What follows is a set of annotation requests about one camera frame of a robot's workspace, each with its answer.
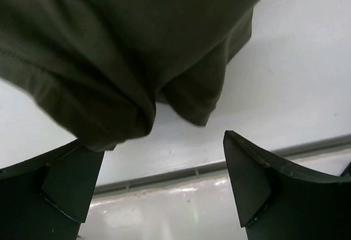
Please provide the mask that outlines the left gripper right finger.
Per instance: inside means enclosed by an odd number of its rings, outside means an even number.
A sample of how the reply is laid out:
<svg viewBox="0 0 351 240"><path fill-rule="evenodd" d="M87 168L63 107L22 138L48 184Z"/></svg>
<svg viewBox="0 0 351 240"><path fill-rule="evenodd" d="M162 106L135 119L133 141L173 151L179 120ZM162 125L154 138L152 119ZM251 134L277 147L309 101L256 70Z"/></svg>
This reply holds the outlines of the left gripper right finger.
<svg viewBox="0 0 351 240"><path fill-rule="evenodd" d="M339 176L312 170L234 131L223 146L248 239L350 239L350 168Z"/></svg>

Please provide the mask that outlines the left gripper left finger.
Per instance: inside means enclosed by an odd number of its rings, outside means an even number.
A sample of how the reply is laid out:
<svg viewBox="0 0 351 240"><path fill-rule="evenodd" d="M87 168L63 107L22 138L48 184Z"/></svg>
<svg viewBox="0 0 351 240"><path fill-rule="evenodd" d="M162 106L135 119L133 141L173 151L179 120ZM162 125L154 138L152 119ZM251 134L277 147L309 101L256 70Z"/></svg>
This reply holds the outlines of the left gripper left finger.
<svg viewBox="0 0 351 240"><path fill-rule="evenodd" d="M79 140L1 169L1 239L76 239L103 152Z"/></svg>

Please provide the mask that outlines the olive green shorts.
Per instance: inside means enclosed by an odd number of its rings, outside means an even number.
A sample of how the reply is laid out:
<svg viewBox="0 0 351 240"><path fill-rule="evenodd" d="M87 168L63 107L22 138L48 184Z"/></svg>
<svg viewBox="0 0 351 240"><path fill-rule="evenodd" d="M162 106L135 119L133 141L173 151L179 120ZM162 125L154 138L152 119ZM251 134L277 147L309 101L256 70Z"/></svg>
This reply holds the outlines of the olive green shorts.
<svg viewBox="0 0 351 240"><path fill-rule="evenodd" d="M1 0L1 78L93 151L206 125L259 0Z"/></svg>

